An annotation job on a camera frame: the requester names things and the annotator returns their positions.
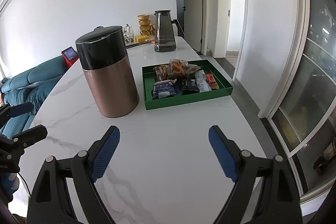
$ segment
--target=rose gold kettle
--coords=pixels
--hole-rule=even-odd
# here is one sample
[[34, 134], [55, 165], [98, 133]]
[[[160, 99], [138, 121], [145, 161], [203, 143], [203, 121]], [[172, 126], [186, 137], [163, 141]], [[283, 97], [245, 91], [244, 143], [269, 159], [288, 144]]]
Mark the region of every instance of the rose gold kettle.
[[76, 40], [91, 93], [101, 114], [110, 118], [130, 113], [139, 103], [122, 29], [100, 26]]

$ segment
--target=small tray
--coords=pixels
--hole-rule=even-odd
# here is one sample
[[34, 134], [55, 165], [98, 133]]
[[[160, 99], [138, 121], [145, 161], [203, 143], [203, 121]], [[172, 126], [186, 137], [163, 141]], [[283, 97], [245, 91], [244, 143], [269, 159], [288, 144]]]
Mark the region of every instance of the small tray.
[[174, 97], [153, 100], [152, 89], [153, 84], [156, 82], [156, 74], [153, 68], [160, 64], [142, 67], [143, 97], [146, 110], [183, 105], [231, 95], [233, 87], [208, 60], [188, 61], [188, 63], [201, 67], [200, 70], [204, 70], [206, 74], [212, 73], [219, 85], [219, 89], [187, 95], [182, 95], [180, 92]]

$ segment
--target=metal screw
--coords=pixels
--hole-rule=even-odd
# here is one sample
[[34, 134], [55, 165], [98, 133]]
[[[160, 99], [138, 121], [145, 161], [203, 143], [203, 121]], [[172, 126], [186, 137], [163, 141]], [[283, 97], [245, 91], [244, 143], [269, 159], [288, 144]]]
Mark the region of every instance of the metal screw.
[[87, 155], [87, 152], [85, 150], [81, 150], [80, 152], [78, 152], [78, 156], [83, 158]]
[[53, 156], [48, 156], [48, 157], [45, 158], [45, 161], [46, 161], [47, 163], [50, 163], [50, 162], [52, 162], [53, 160], [54, 160], [54, 157], [53, 157]]
[[251, 152], [249, 152], [248, 150], [243, 150], [243, 151], [241, 152], [241, 154], [242, 154], [242, 156], [244, 156], [244, 157], [249, 157], [249, 156], [251, 156]]
[[276, 155], [275, 160], [281, 163], [284, 159], [280, 155]]

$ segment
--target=pitcher handle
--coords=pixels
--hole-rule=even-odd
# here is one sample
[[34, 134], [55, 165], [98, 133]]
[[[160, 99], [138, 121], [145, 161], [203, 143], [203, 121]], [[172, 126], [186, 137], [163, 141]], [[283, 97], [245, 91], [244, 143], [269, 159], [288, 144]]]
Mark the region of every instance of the pitcher handle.
[[181, 32], [182, 37], [184, 38], [184, 32], [183, 32], [183, 29], [182, 29], [179, 21], [178, 20], [172, 20], [171, 24], [175, 24], [176, 25], [177, 29]]

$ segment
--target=gray glass pitcher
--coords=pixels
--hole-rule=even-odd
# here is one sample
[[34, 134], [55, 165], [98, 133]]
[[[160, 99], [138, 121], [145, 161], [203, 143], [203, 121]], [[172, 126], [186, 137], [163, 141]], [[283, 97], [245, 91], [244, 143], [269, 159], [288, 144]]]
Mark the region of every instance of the gray glass pitcher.
[[176, 41], [173, 31], [173, 24], [177, 28], [183, 30], [177, 20], [171, 20], [170, 10], [155, 11], [156, 16], [156, 29], [155, 29], [155, 51], [157, 52], [170, 52], [176, 49]]

